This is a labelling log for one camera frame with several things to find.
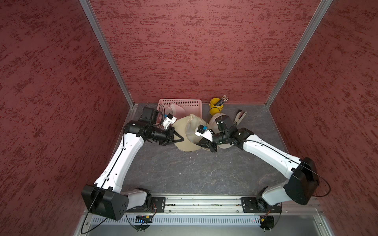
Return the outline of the beige baseball cap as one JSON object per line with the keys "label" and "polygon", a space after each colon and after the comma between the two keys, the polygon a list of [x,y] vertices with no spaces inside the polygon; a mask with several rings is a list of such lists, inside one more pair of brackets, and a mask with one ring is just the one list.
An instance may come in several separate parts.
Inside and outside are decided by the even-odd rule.
{"label": "beige baseball cap", "polygon": [[175,146],[184,152],[193,152],[203,149],[203,147],[198,145],[202,137],[195,135],[196,129],[200,125],[207,126],[207,122],[193,114],[177,120],[172,127],[184,138],[184,141],[175,143]]}

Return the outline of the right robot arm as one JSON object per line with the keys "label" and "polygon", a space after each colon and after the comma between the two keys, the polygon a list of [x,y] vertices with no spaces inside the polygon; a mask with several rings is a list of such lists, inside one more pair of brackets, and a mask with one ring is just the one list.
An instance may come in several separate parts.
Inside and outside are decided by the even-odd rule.
{"label": "right robot arm", "polygon": [[218,133],[205,125],[196,128],[195,134],[201,137],[199,146],[217,152],[218,146],[229,144],[257,156],[286,178],[285,182],[266,187],[258,193],[254,205],[260,211],[283,202],[294,201],[300,205],[309,202],[320,184],[312,159],[308,157],[301,159],[272,146],[252,131],[238,128],[229,116],[216,118],[216,124]]}

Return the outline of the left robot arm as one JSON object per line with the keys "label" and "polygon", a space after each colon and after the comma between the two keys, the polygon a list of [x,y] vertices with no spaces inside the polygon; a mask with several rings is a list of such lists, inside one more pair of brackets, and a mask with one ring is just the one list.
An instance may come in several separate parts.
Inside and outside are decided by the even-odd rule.
{"label": "left robot arm", "polygon": [[88,212],[119,220],[127,210],[150,208],[152,200],[149,191],[134,189],[122,193],[122,188],[126,174],[145,142],[154,141],[166,146],[184,141],[173,127],[176,117],[164,115],[161,125],[157,126],[158,115],[158,110],[146,107],[138,120],[126,124],[119,146],[107,167],[93,185],[86,185],[81,192]]}

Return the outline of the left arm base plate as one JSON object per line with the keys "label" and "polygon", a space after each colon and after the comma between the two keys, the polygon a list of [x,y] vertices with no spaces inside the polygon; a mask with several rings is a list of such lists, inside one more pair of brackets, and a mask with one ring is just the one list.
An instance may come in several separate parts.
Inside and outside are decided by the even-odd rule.
{"label": "left arm base plate", "polygon": [[145,203],[145,205],[133,207],[127,210],[127,213],[129,212],[148,212],[151,214],[161,213],[161,212],[164,212],[165,210],[165,203],[166,203],[165,197],[150,197],[147,199],[147,202]]}

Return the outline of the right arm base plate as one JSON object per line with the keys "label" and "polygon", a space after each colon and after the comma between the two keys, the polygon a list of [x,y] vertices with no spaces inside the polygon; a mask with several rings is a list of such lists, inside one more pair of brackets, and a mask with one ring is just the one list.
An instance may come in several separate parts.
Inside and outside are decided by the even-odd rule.
{"label": "right arm base plate", "polygon": [[273,206],[266,203],[262,198],[242,197],[241,206],[244,213],[281,213],[282,208],[279,204]]}

